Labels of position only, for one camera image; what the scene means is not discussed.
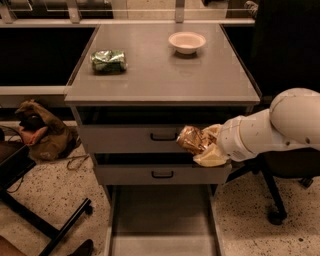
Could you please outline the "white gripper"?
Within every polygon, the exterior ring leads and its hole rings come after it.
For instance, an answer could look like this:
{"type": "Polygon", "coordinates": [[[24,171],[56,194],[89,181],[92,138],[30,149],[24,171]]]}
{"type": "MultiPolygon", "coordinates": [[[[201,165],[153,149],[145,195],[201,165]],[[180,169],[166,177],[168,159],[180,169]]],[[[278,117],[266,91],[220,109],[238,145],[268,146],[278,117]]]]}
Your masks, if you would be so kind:
{"type": "Polygon", "coordinates": [[[228,158],[236,162],[255,158],[256,154],[245,147],[240,136],[243,119],[243,116],[238,116],[223,125],[214,124],[202,129],[201,141],[211,145],[193,160],[203,167],[215,167],[225,164],[228,158]]]}

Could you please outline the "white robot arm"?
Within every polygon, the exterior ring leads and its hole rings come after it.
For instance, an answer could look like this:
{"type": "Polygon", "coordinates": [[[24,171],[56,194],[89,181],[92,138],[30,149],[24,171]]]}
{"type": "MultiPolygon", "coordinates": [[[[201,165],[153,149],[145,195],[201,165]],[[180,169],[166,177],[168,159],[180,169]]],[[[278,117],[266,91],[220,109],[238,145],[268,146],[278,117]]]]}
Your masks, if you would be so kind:
{"type": "Polygon", "coordinates": [[[241,162],[270,151],[320,150],[320,93],[288,89],[278,94],[269,108],[206,130],[216,141],[193,157],[204,167],[223,165],[229,160],[241,162]]]}

